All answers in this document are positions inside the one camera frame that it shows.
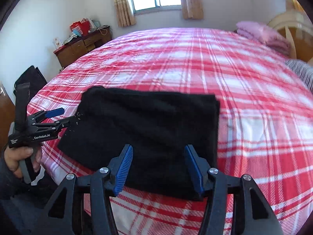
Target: curtain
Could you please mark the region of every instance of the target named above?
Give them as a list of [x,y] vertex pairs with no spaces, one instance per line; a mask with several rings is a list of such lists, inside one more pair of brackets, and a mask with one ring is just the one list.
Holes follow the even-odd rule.
[[130,0],[114,0],[114,6],[119,27],[132,26],[136,24]]
[[203,19],[202,0],[181,0],[184,19]]
[[286,0],[286,10],[297,10],[304,12],[304,9],[297,0]]

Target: hand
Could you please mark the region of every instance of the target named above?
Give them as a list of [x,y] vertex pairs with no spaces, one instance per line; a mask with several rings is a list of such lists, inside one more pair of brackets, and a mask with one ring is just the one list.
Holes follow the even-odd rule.
[[[21,168],[19,166],[19,161],[30,157],[33,153],[33,149],[31,147],[19,147],[19,148],[9,148],[7,147],[4,150],[4,161],[6,162],[10,171],[13,174],[21,179],[23,178],[23,174]],[[35,172],[40,170],[40,162],[42,158],[42,149],[41,147],[38,149],[36,153],[35,160],[32,162],[32,166]]]

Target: red plaid bedsheet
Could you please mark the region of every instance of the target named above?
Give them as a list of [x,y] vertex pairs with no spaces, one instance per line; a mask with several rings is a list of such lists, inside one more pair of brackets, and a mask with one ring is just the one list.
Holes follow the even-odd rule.
[[[32,99],[28,113],[63,107],[75,113],[94,85],[142,91],[214,93],[221,102],[218,165],[251,174],[285,234],[295,234],[313,209],[313,96],[285,57],[235,33],[198,28],[135,32],[81,57]],[[60,183],[90,170],[45,142],[42,164]],[[228,197],[224,233],[229,234]],[[206,202],[124,188],[112,198],[120,234],[197,234]],[[85,195],[85,208],[90,202]]]

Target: plaid bedspread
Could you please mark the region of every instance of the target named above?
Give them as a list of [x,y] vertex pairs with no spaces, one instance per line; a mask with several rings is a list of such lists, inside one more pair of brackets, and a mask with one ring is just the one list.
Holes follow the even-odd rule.
[[[250,174],[284,233],[295,234],[313,209],[313,95],[285,60],[264,45],[220,30],[135,32],[68,66],[32,99],[28,113],[63,107],[65,114],[57,119],[71,116],[81,94],[94,85],[214,93],[221,102],[219,169],[238,177]],[[58,142],[44,143],[42,159],[57,183],[68,173],[91,173],[60,152]],[[120,234],[197,234],[206,205],[131,188],[111,202]],[[225,234],[232,204],[229,195]],[[85,208],[90,212],[88,195]]]

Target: black towel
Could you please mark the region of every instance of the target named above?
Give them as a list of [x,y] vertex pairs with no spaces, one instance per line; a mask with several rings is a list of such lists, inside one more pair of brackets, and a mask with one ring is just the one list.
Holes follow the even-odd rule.
[[219,106],[214,95],[92,87],[77,108],[78,125],[66,130],[58,148],[96,171],[131,144],[126,186],[197,199],[183,151],[192,144],[217,167]]

